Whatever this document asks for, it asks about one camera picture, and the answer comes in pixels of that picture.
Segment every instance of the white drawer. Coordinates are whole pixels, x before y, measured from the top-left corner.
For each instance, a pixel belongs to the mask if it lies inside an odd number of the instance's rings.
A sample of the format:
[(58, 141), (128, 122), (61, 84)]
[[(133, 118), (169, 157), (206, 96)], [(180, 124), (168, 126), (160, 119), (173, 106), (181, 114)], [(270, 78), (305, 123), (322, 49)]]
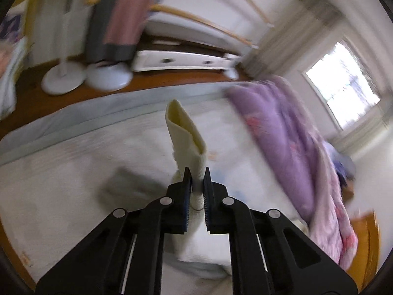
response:
[(214, 57), (196, 53), (143, 50), (137, 52), (132, 69), (135, 72), (173, 69), (226, 70), (237, 64), (238, 58), (239, 56), (233, 54)]

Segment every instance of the silver screw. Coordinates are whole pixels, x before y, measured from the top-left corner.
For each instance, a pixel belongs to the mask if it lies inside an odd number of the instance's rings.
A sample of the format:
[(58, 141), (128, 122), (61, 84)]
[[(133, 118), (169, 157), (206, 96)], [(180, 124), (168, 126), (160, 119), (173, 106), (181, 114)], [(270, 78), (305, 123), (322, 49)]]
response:
[(122, 208), (118, 208), (117, 210), (113, 211), (113, 216), (116, 218), (122, 218), (125, 215), (125, 210)]
[(224, 197), (223, 203), (225, 205), (233, 205), (235, 203), (235, 200), (232, 197)]
[(281, 213), (278, 210), (270, 210), (269, 211), (269, 216), (271, 218), (279, 218), (281, 216)]
[(160, 203), (162, 205), (170, 205), (170, 204), (172, 204), (172, 199), (168, 196), (164, 196), (160, 199)]

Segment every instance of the drawer handle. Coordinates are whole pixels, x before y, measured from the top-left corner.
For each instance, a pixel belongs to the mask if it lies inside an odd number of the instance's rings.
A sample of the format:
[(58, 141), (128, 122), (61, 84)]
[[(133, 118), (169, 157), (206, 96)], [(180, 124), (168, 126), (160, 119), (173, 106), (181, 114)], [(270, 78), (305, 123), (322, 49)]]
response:
[(162, 59), (161, 63), (172, 63), (174, 62), (174, 59)]

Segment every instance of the brown floor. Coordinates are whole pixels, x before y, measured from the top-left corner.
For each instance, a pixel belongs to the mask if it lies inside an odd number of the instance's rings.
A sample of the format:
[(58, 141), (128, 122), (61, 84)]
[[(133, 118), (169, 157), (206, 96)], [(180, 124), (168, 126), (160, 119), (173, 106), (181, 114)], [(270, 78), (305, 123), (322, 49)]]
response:
[[(16, 110), (10, 116), (0, 121), (0, 140), (9, 132), (70, 104), (111, 94), (93, 90), (84, 84), (64, 95), (50, 96), (45, 94), (40, 86), (41, 80), (45, 73), (55, 64), (44, 64), (22, 72), (16, 84)], [(240, 69), (238, 71), (240, 73), (239, 80), (249, 80)], [(229, 81), (229, 79), (221, 72), (212, 70), (143, 72), (136, 73), (129, 86), (113, 93), (131, 92), (160, 86), (224, 81)], [(22, 264), (22, 260), (28, 261), (28, 259), (21, 259), (15, 253), (1, 222), (0, 245), (18, 274), (30, 288), (35, 289), (33, 279)]]

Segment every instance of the window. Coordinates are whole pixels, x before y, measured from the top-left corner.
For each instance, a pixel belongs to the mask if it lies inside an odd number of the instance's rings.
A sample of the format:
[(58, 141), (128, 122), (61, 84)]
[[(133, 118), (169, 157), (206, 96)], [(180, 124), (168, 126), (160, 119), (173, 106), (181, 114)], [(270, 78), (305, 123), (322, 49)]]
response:
[(356, 122), (380, 100), (370, 75), (344, 40), (337, 42), (306, 76), (342, 129)]

